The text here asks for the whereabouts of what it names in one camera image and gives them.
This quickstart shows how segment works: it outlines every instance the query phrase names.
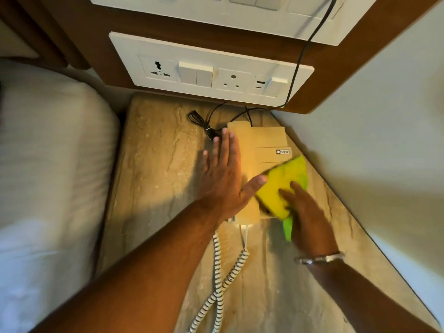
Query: mattress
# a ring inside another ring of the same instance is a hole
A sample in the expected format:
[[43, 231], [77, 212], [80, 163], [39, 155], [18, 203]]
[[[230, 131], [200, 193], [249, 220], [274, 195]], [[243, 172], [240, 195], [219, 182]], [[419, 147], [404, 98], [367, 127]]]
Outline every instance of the mattress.
[[119, 121], [92, 88], [0, 61], [0, 332], [32, 329], [92, 277]]

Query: silver bracelet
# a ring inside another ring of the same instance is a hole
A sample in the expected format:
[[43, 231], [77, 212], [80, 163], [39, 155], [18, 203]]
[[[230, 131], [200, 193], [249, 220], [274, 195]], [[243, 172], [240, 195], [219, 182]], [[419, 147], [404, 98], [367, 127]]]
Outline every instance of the silver bracelet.
[[345, 258], [345, 254], [343, 252], [337, 252], [337, 253], [334, 253], [333, 255], [327, 255], [327, 256], [319, 256], [319, 257], [314, 257], [314, 258], [300, 258], [299, 263], [304, 264], [304, 265], [320, 263], [320, 262], [329, 263], [329, 262], [336, 261], [336, 259], [343, 260], [344, 258]]

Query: black wire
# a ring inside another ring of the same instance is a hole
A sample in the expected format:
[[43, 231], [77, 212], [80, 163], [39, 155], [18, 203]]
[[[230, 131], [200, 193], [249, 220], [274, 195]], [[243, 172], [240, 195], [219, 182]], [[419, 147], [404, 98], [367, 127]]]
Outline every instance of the black wire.
[[[299, 66], [301, 65], [301, 61], [302, 61], [302, 57], [304, 56], [304, 52], [306, 50], [306, 48], [309, 46], [311, 40], [314, 38], [314, 36], [318, 33], [319, 29], [324, 25], [325, 21], [327, 21], [328, 17], [330, 16], [335, 4], [336, 4], [337, 0], [331, 0], [330, 5], [327, 9], [327, 11], [325, 12], [324, 17], [322, 18], [322, 20], [319, 22], [318, 26], [316, 27], [316, 29], [314, 30], [314, 32], [310, 35], [310, 37], [308, 38], [308, 40], [306, 41], [306, 43], [304, 44], [302, 50], [301, 50], [301, 54], [299, 55], [299, 59], [297, 60], [297, 65], [296, 65], [296, 69], [294, 70], [294, 74], [293, 74], [293, 78], [291, 79], [291, 84], [290, 84], [290, 90], [288, 91], [287, 94], [287, 99], [285, 100], [285, 103], [279, 106], [276, 106], [276, 108], [278, 107], [284, 107], [285, 105], [287, 105], [287, 103], [290, 100], [291, 97], [291, 91], [293, 90], [293, 85], [294, 85], [294, 81], [296, 79], [296, 75], [297, 72], [299, 71]], [[218, 106], [216, 106], [209, 114], [208, 116], [208, 120], [205, 120], [204, 118], [202, 118], [202, 116], [197, 113], [196, 110], [191, 111], [186, 117], [188, 118], [188, 120], [190, 122], [192, 122], [193, 124], [196, 124], [197, 126], [202, 127], [205, 130], [205, 134], [208, 136], [208, 138], [210, 140], [213, 140], [214, 137], [216, 136], [220, 136], [220, 134], [218, 133], [221, 129], [213, 129], [210, 126], [210, 120], [211, 117], [214, 113], [214, 111], [216, 111], [219, 107], [221, 107], [222, 105], [225, 105], [226, 102], [223, 102], [222, 104], [219, 104]], [[230, 120], [230, 122], [235, 121], [237, 118], [239, 118], [240, 116], [242, 116], [243, 114], [247, 113], [248, 116], [248, 120], [250, 121], [250, 125], [251, 127], [253, 127], [253, 122], [251, 120], [251, 116], [250, 116], [250, 111], [253, 110], [267, 110], [263, 107], [252, 107], [252, 108], [247, 108], [245, 106], [245, 111], [239, 113], [238, 115], [236, 115], [233, 119]]]

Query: person's left hand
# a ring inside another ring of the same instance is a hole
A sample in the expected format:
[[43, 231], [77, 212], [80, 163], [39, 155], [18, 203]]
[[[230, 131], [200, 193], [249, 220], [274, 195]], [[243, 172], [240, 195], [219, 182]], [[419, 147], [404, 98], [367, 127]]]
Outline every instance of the person's left hand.
[[242, 187], [241, 154], [236, 134], [224, 128], [220, 150], [219, 143], [219, 137], [215, 137], [211, 156], [203, 152], [203, 176], [197, 199], [220, 213], [220, 224], [240, 212], [267, 178], [257, 175]]

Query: hand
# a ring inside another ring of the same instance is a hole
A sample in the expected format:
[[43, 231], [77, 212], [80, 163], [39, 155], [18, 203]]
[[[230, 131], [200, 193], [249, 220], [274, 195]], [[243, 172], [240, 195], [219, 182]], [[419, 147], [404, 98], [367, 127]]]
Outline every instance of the hand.
[[324, 212], [305, 190], [296, 182], [290, 184], [294, 194], [279, 190], [280, 195], [297, 212], [298, 221], [293, 221], [291, 237], [307, 258], [327, 256], [339, 251], [333, 228]]
[[203, 175], [197, 194], [198, 200], [220, 213], [218, 224], [240, 212], [267, 182], [265, 176], [258, 175], [242, 187], [241, 154], [237, 136], [224, 128], [220, 151], [219, 141], [219, 137], [213, 139], [211, 156], [207, 151], [203, 152]]

